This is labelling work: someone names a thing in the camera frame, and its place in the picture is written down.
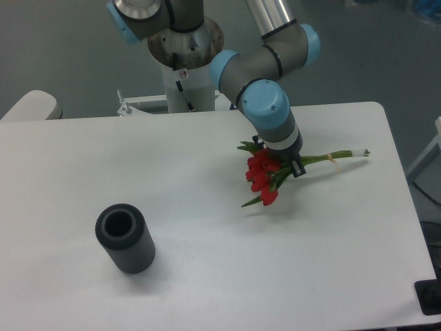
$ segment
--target flower bouquet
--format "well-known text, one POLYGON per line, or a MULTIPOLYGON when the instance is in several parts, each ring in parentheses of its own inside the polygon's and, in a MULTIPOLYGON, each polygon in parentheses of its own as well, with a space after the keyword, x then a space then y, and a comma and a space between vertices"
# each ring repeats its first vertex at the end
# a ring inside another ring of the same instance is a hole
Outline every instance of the flower bouquet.
MULTIPOLYGON (((277 159, 271 155, 268 148, 251 141, 241 141, 239 150, 245 150, 252 154, 247 161, 248 171, 245 173, 247 181, 251 182, 251 190, 260 194, 254 199, 244 203, 242 207, 254 205, 263 202, 263 205, 271 205, 278 196, 278 189, 292 175, 292 167, 288 163, 277 159)), ((367 157, 368 150, 339 150, 329 154, 318 156, 301 157, 302 164, 317 163, 321 161, 331 161, 337 165, 337 171, 340 168, 336 159, 347 157, 367 157)))

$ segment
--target cylinder opening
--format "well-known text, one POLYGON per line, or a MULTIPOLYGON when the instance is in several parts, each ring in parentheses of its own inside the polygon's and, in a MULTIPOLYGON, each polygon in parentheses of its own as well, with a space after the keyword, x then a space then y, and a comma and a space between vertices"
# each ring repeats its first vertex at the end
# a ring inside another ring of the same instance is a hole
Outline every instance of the cylinder opening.
POLYGON ((104 230, 113 237, 124 237, 134 227, 134 219, 130 213, 117 210, 105 218, 104 230))

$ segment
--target white chair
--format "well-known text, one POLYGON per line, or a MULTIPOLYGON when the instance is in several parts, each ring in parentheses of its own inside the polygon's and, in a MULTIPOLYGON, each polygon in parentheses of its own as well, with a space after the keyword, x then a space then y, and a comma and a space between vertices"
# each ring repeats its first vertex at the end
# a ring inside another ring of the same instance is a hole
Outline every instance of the white chair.
POLYGON ((44 121, 59 119, 62 114, 61 107, 52 95, 34 90, 22 97, 0 122, 44 121))

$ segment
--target light blue joint cap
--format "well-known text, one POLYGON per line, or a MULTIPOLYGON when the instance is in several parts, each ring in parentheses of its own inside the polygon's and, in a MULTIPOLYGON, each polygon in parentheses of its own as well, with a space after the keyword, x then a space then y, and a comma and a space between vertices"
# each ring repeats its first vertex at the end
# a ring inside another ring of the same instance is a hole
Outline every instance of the light blue joint cap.
POLYGON ((138 43, 140 41, 139 38, 130 30, 130 28, 124 22, 123 18, 119 15, 118 11, 113 6, 113 3, 108 2, 106 7, 110 13, 113 22, 116 24, 119 32, 121 32, 124 40, 127 43, 138 43))
POLYGON ((318 58, 320 51, 322 50, 322 46, 320 44, 320 37, 312 26, 309 24, 301 24, 300 26, 306 32, 306 36, 308 38, 308 58, 306 59, 306 65, 318 58))
POLYGON ((238 53, 233 50, 224 50, 217 54, 212 60, 212 63, 209 66, 209 77, 218 90, 225 66, 228 61, 236 55, 238 55, 238 53))
POLYGON ((245 116, 258 129, 280 127, 291 112, 288 96, 275 82, 261 79, 252 83, 243 93, 245 116))

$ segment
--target black rubber roller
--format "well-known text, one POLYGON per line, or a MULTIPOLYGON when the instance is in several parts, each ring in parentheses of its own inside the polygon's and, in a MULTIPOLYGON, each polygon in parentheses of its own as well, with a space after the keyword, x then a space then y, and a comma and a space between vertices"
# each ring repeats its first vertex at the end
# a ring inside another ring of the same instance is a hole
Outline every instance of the black rubber roller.
POLYGON ((96 221, 95 234, 121 271, 137 274, 152 264, 153 240, 144 216, 134 206, 118 204, 104 210, 96 221))

